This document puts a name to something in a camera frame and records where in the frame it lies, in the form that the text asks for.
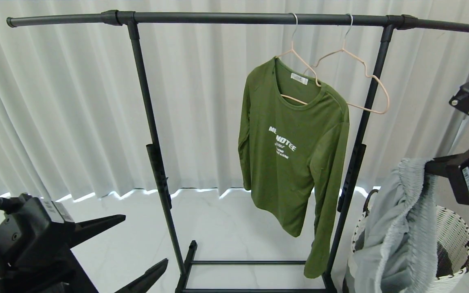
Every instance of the empty hanger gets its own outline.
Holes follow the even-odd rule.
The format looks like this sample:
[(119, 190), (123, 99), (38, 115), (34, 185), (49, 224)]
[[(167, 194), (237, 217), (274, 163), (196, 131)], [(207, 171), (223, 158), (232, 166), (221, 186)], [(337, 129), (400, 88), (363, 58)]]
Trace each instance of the empty hanger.
[[(288, 50), (287, 52), (282, 53), (281, 55), (276, 56), (276, 58), (279, 58), (279, 57), (281, 57), (281, 56), (283, 56), (283, 55), (287, 55), (287, 54), (289, 54), (290, 52), (293, 53), (296, 57), (298, 57), (298, 58), (300, 59), (300, 61), (301, 61), (303, 64), (305, 64), (305, 66), (307, 66), (308, 69), (311, 69), (311, 71), (314, 73), (314, 78), (315, 78), (316, 85), (317, 85), (318, 87), (321, 87), (322, 85), (320, 85), (320, 83), (318, 82), (318, 75), (316, 74), (316, 72), (314, 71), (314, 69), (312, 69), (312, 67), (309, 66), (308, 63), (305, 62), (305, 60), (303, 60), (303, 58), (301, 58), (301, 57), (298, 55), (298, 53), (294, 50), (294, 34), (296, 33), (296, 30), (298, 29), (298, 17), (296, 16), (295, 13), (291, 13), (291, 14), (294, 15), (294, 18), (296, 19), (296, 27), (294, 28), (294, 32), (292, 33), (292, 37), (291, 37), (291, 49)], [(281, 96), (284, 97), (284, 98), (290, 98), (291, 100), (294, 100), (294, 101), (296, 101), (296, 102), (298, 102), (298, 103), (301, 103), (301, 104), (303, 104), (303, 105), (307, 105), (306, 102), (300, 101), (300, 100), (298, 100), (297, 98), (293, 98), (292, 96), (288, 96), (288, 95), (284, 95), (284, 94), (282, 94)]]
[(385, 111), (383, 112), (379, 112), (379, 111), (374, 111), (372, 109), (367, 109), (367, 108), (364, 108), (364, 107), (361, 107), (361, 106), (358, 106), (358, 105), (354, 105), (354, 104), (350, 104), (350, 103), (347, 103), (349, 106), (353, 106), (353, 107), (356, 107), (356, 108), (359, 108), (359, 109), (362, 109), (362, 110), (365, 110), (365, 111), (368, 111), (368, 112), (372, 112), (372, 113), (376, 113), (376, 114), (384, 114), (384, 113), (387, 113), (388, 109), (390, 108), (390, 96), (388, 95), (388, 92), (387, 92), (387, 89), (385, 89), (385, 86), (383, 85), (383, 82), (381, 82), (381, 80), (379, 80), (379, 78), (375, 75), (368, 75), (367, 74), (367, 66), (366, 66), (366, 63), (365, 61), (363, 61), (361, 58), (357, 57), (356, 55), (352, 54), (351, 52), (347, 51), (345, 49), (345, 41), (346, 41), (346, 35), (348, 35), (348, 32), (350, 32), (350, 29), (352, 28), (352, 25), (354, 24), (354, 17), (351, 15), (351, 14), (348, 14), (350, 15), (350, 27), (348, 28), (348, 31), (346, 31), (346, 34), (345, 34), (345, 37), (343, 38), (343, 46), (341, 47), (340, 50), (337, 50), (335, 52), (330, 52), (329, 54), (321, 57), (320, 59), (318, 59), (318, 62), (316, 62), (316, 65), (314, 65), (313, 67), (318, 67), (318, 65), (320, 64), (320, 61), (328, 56), (331, 56), (331, 55), (334, 55), (338, 52), (346, 52), (346, 54), (350, 55), (350, 57), (356, 59), (357, 61), (359, 61), (361, 64), (363, 64), (363, 66), (365, 67), (365, 76), (368, 77), (368, 78), (373, 78), (377, 81), (378, 85), (381, 87), (381, 89), (383, 89), (383, 92), (385, 93), (385, 95), (387, 96), (387, 106), (385, 108)]

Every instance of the black clothing rack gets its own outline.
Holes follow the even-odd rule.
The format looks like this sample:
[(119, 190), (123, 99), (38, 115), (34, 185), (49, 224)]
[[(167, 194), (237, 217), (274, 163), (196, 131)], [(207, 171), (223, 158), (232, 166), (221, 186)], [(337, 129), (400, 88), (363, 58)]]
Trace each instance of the black clothing rack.
[[(350, 25), (350, 15), (326, 15), (326, 14), (297, 14), (298, 24), (311, 25)], [(433, 28), (437, 30), (469, 32), (469, 24), (455, 22), (440, 22), (435, 20), (418, 19), (411, 15), (353, 15), (353, 26), (380, 26), (383, 27), (383, 35), (380, 40), (379, 52), (374, 66), (374, 75), (378, 78), (383, 71), (388, 45), (395, 29), (407, 30), (410, 28)], [(304, 265), (305, 261), (200, 261), (194, 260), (197, 251), (197, 242), (191, 241), (186, 259), (182, 258), (180, 245), (177, 240), (177, 232), (171, 217), (171, 197), (168, 192), (167, 178), (162, 162), (162, 153), (158, 141), (155, 116), (146, 78), (145, 63), (142, 59), (138, 26), (142, 22), (148, 23), (186, 23), (186, 24), (296, 24), (296, 18), (290, 13), (160, 13), (160, 12), (135, 12), (135, 11), (105, 11), (96, 14), (80, 15), (51, 15), (39, 17), (7, 18), (7, 24), (11, 27), (35, 26), (42, 24), (81, 24), (102, 22), (114, 26), (126, 25), (133, 47), (135, 63), (138, 73), (138, 81), (145, 104), (149, 131), (152, 143), (147, 145), (149, 161), (155, 176), (158, 194), (164, 209), (169, 235), (173, 243), (175, 255), (180, 269), (180, 280), (175, 290), (176, 293), (209, 293), (209, 292), (337, 292), (331, 277), (335, 255), (339, 247), (341, 234), (345, 225), (348, 208), (352, 200), (353, 191), (357, 182), (357, 176), (365, 154), (366, 145), (363, 137), (368, 123), (370, 112), (363, 111), (357, 130), (357, 136), (352, 150), (352, 156), (348, 165), (343, 191), (338, 202), (338, 211), (341, 213), (331, 247), (327, 269), (322, 275), (325, 289), (190, 289), (187, 288), (189, 274), (193, 265)], [(370, 81), (365, 106), (372, 108), (377, 90), (377, 82)]]

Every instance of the green shirt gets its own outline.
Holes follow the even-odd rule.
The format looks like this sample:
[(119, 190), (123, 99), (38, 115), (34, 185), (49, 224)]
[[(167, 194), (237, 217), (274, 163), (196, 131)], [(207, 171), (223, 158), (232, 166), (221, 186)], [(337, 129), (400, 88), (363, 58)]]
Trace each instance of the green shirt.
[(255, 206), (275, 215), (294, 237), (301, 233), (314, 187), (307, 278), (317, 278), (327, 267), (348, 137), (345, 100), (320, 84), (276, 57), (255, 68), (245, 84), (238, 139), (244, 188), (251, 190)]

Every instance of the curtain fold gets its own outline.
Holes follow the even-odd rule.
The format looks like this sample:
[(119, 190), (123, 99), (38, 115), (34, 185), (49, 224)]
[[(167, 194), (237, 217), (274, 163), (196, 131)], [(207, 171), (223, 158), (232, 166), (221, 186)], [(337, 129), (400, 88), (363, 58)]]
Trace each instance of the curtain fold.
[[(410, 14), (469, 23), (469, 1), (196, 0), (0, 1), (0, 194), (74, 199), (155, 189), (151, 143), (131, 42), (124, 26), (64, 24), (9, 28), (7, 17), (123, 11)], [(149, 90), (171, 192), (223, 193), (242, 186), (238, 129), (247, 74), (290, 48), (294, 26), (139, 24)], [(348, 26), (298, 26), (295, 48), (309, 63), (341, 47)], [(371, 73), (381, 28), (352, 27), (350, 52)], [(287, 55), (291, 68), (301, 62)], [(318, 77), (348, 102), (363, 104), (370, 80), (337, 54)], [(469, 74), (469, 34), (395, 31), (381, 80), (386, 115), (371, 115), (361, 186), (372, 186), (404, 156), (450, 148), (461, 117), (447, 101)], [(378, 91), (374, 109), (385, 107)], [(361, 111), (351, 108), (347, 163)]]

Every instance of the vertical rack pole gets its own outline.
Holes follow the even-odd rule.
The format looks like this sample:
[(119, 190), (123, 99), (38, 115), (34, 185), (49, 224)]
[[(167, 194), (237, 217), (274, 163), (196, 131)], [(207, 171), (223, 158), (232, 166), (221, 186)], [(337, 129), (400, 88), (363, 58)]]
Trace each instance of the vertical rack pole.
[[(385, 59), (387, 57), (387, 50), (390, 41), (392, 40), (392, 34), (395, 27), (393, 24), (385, 26), (383, 28), (383, 35), (381, 36), (381, 44), (377, 54), (376, 65), (374, 67), (374, 75), (380, 78), (381, 72), (383, 71), (383, 65), (385, 65)], [(370, 81), (368, 87), (368, 93), (365, 101), (365, 108), (371, 109), (374, 104), (374, 97), (376, 96), (378, 83), (375, 79)], [(352, 195), (354, 194), (354, 188), (356, 187), (357, 177), (359, 175), (359, 169), (361, 168), (361, 162), (363, 161), (363, 155), (365, 154), (366, 145), (363, 144), (363, 138), (365, 137), (365, 131), (368, 124), (368, 118), (370, 112), (363, 111), (361, 115), (361, 121), (357, 129), (356, 141), (354, 142), (354, 148), (352, 149), (352, 156), (348, 164), (346, 171), (345, 182), (341, 197), (338, 202), (338, 211), (340, 212), (338, 225), (335, 230), (334, 241), (331, 246), (331, 254), (327, 263), (327, 269), (323, 274), (323, 280), (325, 287), (329, 292), (337, 292), (332, 280), (331, 271), (334, 266), (335, 255), (338, 251), (339, 243), (341, 241), (341, 235), (343, 234), (343, 228), (345, 227), (346, 217), (348, 215), (348, 209), (350, 208), (350, 202), (352, 201)]]
[(151, 134), (151, 144), (146, 146), (149, 155), (149, 162), (151, 163), (153, 175), (155, 176), (158, 195), (160, 196), (160, 202), (162, 203), (162, 209), (164, 210), (164, 217), (166, 217), (166, 223), (168, 225), (171, 243), (173, 244), (173, 250), (175, 250), (175, 256), (177, 257), (180, 275), (186, 275), (187, 271), (184, 266), (184, 260), (182, 259), (180, 245), (178, 244), (177, 232), (175, 231), (173, 217), (171, 216), (171, 196), (169, 195), (169, 190), (167, 188), (167, 178), (166, 173), (164, 171), (164, 165), (162, 163), (162, 152), (160, 151), (160, 144), (158, 142), (157, 126), (155, 125), (155, 116), (153, 114), (153, 105), (151, 105), (151, 97), (149, 96), (146, 69), (144, 67), (142, 50), (140, 48), (138, 26), (134, 20), (128, 21), (128, 32), (131, 39), (131, 46), (134, 50), (138, 81), (140, 82), (142, 99), (144, 100), (147, 122), (149, 125), (149, 132)]

